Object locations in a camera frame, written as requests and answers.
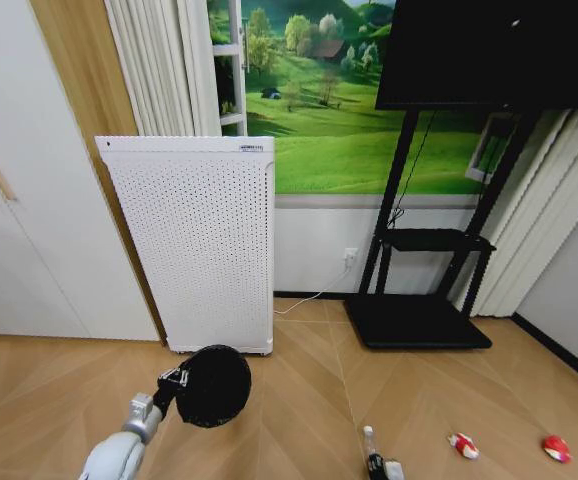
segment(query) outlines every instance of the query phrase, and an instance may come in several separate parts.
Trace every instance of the white window frame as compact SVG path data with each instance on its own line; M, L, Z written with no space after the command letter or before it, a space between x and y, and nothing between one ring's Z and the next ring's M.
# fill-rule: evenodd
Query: white window frame
M236 125L238 135L247 136L247 100L245 97L245 48L246 32L242 27L240 0L229 0L229 34L231 42L214 45L214 57L231 57L233 70L234 97L237 113L220 115L220 126Z

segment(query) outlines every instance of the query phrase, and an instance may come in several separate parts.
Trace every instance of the wardrobe door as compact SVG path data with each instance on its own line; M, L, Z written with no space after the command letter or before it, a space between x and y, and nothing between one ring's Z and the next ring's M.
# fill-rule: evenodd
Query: wardrobe door
M89 336L1 193L0 333Z
M0 173L8 207L91 336L157 339L26 1L0 0Z

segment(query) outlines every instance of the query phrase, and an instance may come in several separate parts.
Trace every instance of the baseboard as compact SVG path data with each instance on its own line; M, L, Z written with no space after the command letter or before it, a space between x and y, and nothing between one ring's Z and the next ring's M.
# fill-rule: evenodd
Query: baseboard
M273 296L276 298L309 298L316 295L318 292L287 292L287 291L274 291ZM325 292L321 294L318 298L323 300L344 300L352 293L344 292Z
M525 332L531 335L533 338L542 343L547 349L549 349L554 355L556 355L560 360L565 362L576 372L578 372L578 357L567 350L565 347L556 342L553 338L547 335L545 332L540 330L538 327L530 323L526 318L524 318L519 313L514 313L511 319L522 328Z

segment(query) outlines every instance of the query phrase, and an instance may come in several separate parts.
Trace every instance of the black monitor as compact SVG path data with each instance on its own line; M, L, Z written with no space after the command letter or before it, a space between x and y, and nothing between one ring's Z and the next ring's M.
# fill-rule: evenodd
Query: black monitor
M578 0L396 0L378 109L578 108Z

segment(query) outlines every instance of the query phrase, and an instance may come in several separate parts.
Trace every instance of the black cable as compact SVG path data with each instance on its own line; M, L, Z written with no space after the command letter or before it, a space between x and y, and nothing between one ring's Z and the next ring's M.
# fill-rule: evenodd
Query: black cable
M407 181L405 182L405 186L402 189L402 193L400 194L400 198L398 199L398 203L396 203L396 207L393 210L391 218L389 219L389 222L387 223L387 227L389 227L390 225L394 225L396 223L396 220L398 220L400 217L402 217L405 214L405 210L403 208L400 208L400 203L402 202L402 199L404 198L405 193L407 193L407 188L409 188L409 181L411 180L411 176L413 175L413 171L415 170L416 164L418 163L418 158L420 157L420 153L422 152L422 149L425 146L425 141L427 140L427 135L429 135L429 131L431 130L431 125L433 124L433 119L436 117L437 112L438 112L438 110L434 110L433 113L431 114L431 118L429 118L429 122L427 123L427 128L425 130L425 134L422 137L422 141L420 142L420 146L418 147L418 152L416 153L416 158L414 158L414 160L413 160L413 165L411 165L411 170L409 170L409 176L407 177Z

